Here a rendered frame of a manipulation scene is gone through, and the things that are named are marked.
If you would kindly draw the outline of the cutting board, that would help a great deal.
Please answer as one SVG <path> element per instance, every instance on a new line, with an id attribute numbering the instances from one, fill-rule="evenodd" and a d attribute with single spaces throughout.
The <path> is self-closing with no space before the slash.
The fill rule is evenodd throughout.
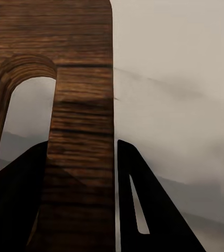
<path id="1" fill-rule="evenodd" d="M 113 71 L 110 0 L 0 0 L 0 142 L 14 89 L 56 80 L 25 252 L 116 252 Z"/>

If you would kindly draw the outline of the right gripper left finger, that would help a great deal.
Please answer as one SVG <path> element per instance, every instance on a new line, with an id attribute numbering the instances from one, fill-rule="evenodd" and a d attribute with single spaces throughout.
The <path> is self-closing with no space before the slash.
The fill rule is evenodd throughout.
<path id="1" fill-rule="evenodd" d="M 39 211 L 48 141 L 0 171 L 0 252 L 25 252 Z"/>

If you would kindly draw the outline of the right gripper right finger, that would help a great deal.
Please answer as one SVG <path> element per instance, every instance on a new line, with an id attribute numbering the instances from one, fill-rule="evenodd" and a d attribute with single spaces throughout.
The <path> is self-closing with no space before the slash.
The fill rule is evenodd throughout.
<path id="1" fill-rule="evenodd" d="M 118 140 L 121 252 L 206 252 L 138 149 Z M 150 234 L 138 231 L 130 175 Z"/>

